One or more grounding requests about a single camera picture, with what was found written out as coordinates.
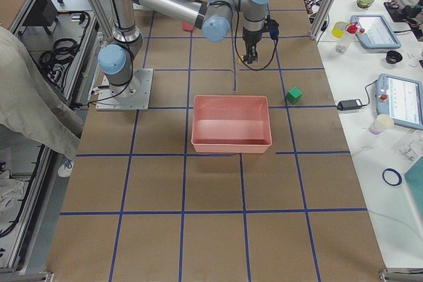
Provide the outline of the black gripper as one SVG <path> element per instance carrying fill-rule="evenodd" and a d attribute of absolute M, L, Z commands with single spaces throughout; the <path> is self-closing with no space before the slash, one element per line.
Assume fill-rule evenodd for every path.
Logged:
<path fill-rule="evenodd" d="M 243 40 L 245 43 L 246 54 L 243 56 L 245 63 L 255 63 L 258 60 L 256 46 L 262 39 L 262 30 L 249 30 L 243 27 Z"/>

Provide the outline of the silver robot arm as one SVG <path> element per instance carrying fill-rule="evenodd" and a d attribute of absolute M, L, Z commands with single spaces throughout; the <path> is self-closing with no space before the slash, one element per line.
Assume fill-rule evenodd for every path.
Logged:
<path fill-rule="evenodd" d="M 142 36 L 135 25 L 133 5 L 144 5 L 163 15 L 175 18 L 202 30 L 211 42 L 222 41 L 234 16 L 243 16 L 242 36 L 246 54 L 241 61 L 247 64 L 258 59 L 257 43 L 267 32 L 277 36 L 266 13 L 269 0 L 110 0 L 114 28 L 114 43 L 102 49 L 98 62 L 106 78 L 112 98 L 121 101 L 131 98 L 140 80 L 132 69 L 135 54 L 142 45 Z"/>

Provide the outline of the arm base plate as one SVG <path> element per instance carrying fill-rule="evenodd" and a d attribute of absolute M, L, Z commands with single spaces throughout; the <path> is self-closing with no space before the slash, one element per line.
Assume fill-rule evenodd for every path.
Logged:
<path fill-rule="evenodd" d="M 153 82 L 153 68 L 134 69 L 134 75 L 131 83 L 125 91 L 115 97 L 112 93 L 119 93 L 117 87 L 111 87 L 100 90 L 98 98 L 100 102 L 96 103 L 97 111 L 130 111 L 147 110 L 149 107 L 149 98 L 151 85 Z"/>

